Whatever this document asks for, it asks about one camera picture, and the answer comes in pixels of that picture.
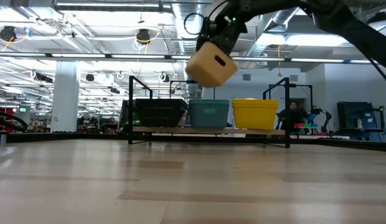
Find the yellow bin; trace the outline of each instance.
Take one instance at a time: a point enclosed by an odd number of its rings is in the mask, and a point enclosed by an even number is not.
[[[278,105],[278,100],[233,100],[236,128],[272,130]]]

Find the green plastic bin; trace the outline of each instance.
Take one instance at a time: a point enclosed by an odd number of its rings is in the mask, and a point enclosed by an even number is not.
[[[229,100],[190,100],[193,128],[226,128]]]

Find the wire basket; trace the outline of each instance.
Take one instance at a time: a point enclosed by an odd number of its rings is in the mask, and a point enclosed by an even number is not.
[[[145,127],[176,127],[189,109],[187,103],[179,99],[136,99],[136,107]]]

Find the wooden floor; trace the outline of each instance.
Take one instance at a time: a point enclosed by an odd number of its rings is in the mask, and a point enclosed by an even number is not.
[[[72,140],[0,151],[0,224],[386,224],[386,152]]]

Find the column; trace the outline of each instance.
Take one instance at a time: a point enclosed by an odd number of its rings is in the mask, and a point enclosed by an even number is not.
[[[57,62],[51,133],[76,131],[80,77],[78,62]]]

